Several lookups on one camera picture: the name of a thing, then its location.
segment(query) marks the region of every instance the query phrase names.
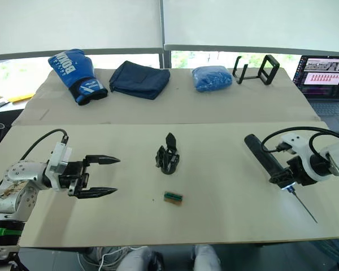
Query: table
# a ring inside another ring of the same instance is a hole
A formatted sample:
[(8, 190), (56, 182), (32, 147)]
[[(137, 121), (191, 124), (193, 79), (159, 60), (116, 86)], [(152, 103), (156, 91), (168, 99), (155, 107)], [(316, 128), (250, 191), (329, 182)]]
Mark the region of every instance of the table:
[(165, 50), (339, 55), (339, 0), (165, 0), (163, 16)]
[(0, 59), (162, 53), (157, 0), (0, 1)]
[[(260, 139), (289, 126), (321, 122), (61, 125), (73, 148), (70, 160), (86, 154), (121, 159), (113, 165), (91, 165), (88, 187), (118, 191), (97, 199), (70, 198), (52, 190), (40, 192), (27, 222), (22, 247), (87, 247), (139, 244), (283, 242), (339, 238), (339, 179), (302, 187), (297, 194), (318, 224), (269, 176), (243, 140)], [(0, 180), (40, 136), (58, 126), (15, 126), (0, 145)], [(177, 171), (165, 175), (155, 167), (155, 154), (172, 132), (181, 156)], [(61, 135), (52, 135), (28, 156), (46, 161)], [(272, 147), (279, 138), (268, 143)], [(316, 148), (335, 140), (320, 137)], [(276, 154), (285, 165), (290, 154)], [(163, 201), (163, 193), (184, 195), (181, 207)]]
[[(256, 68), (246, 75), (257, 74)], [(109, 90), (113, 69), (96, 69)], [(78, 106), (52, 71), (13, 125), (184, 124), (320, 120), (303, 94), (280, 68), (271, 85), (245, 80), (213, 93), (199, 93), (190, 69), (171, 69), (166, 88), (155, 100), (112, 92), (107, 98)]]

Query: beige table surface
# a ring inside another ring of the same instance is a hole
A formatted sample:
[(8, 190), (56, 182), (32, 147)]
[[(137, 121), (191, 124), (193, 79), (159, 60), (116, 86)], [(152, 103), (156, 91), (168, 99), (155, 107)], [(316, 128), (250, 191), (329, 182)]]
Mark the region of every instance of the beige table surface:
[[(321, 122), (188, 124), (188, 125), (56, 125), (15, 126), (0, 144), (0, 180), (41, 135), (64, 128), (73, 148), (72, 161), (86, 154), (121, 159), (113, 165), (91, 165), (88, 187), (117, 187), (97, 199), (41, 191), (27, 222), (23, 247), (87, 247), (138, 244), (277, 242), (339, 238), (339, 179), (302, 187), (296, 198), (268, 182), (269, 175), (244, 144), (250, 133), (260, 139), (295, 125), (326, 127)], [(177, 138), (180, 163), (170, 176), (155, 167), (165, 137)], [(61, 135), (40, 143), (29, 159), (46, 161)], [(277, 144), (279, 138), (268, 143)], [(322, 148), (334, 139), (320, 137)], [(276, 154), (286, 165), (290, 154)], [(163, 201), (165, 191), (184, 195), (181, 207)]]
[[(113, 69), (96, 69), (95, 75), (109, 90)], [(269, 121), (318, 121), (320, 118), (279, 69), (272, 84), (245, 80), (213, 93), (199, 93), (190, 69), (171, 69), (168, 85), (155, 100), (123, 93), (78, 106), (71, 93), (52, 71), (28, 102), (14, 125), (48, 124), (181, 124), (243, 123)], [(246, 75), (257, 73), (248, 69)]]

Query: yellow object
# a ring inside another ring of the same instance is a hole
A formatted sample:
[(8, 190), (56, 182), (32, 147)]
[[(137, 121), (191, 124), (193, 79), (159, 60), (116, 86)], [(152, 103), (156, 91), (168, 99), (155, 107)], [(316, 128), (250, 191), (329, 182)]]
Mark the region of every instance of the yellow object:
[(8, 101), (12, 102), (12, 103), (15, 103), (15, 102), (18, 102), (20, 100), (29, 99), (29, 98), (33, 97), (34, 94), (35, 93), (29, 93), (29, 94), (26, 94), (26, 95), (11, 97), (11, 98), (8, 99)]

